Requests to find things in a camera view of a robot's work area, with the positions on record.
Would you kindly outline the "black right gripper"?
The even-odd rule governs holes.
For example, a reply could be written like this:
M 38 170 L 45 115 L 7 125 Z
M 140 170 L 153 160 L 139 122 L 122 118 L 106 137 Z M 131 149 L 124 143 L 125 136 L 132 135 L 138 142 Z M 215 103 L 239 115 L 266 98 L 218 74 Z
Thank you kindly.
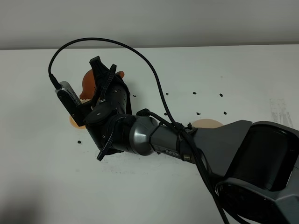
M 99 56 L 92 58 L 89 64 L 93 71 L 96 87 L 102 86 L 107 79 L 109 69 L 101 62 Z M 116 107 L 119 113 L 131 114 L 130 93 L 128 87 L 123 82 L 123 79 L 119 79 L 119 81 L 119 83 L 114 83 L 109 86 L 105 94 L 105 100 Z

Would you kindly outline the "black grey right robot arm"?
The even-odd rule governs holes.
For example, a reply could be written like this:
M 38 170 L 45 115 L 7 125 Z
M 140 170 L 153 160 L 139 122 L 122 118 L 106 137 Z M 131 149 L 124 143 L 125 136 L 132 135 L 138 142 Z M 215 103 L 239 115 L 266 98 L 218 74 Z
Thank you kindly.
M 118 152 L 166 154 L 198 167 L 221 211 L 237 221 L 299 221 L 299 132 L 273 122 L 239 120 L 216 128 L 172 124 L 147 109 L 132 115 L 129 92 L 95 57 L 92 110 L 85 126 L 97 159 Z

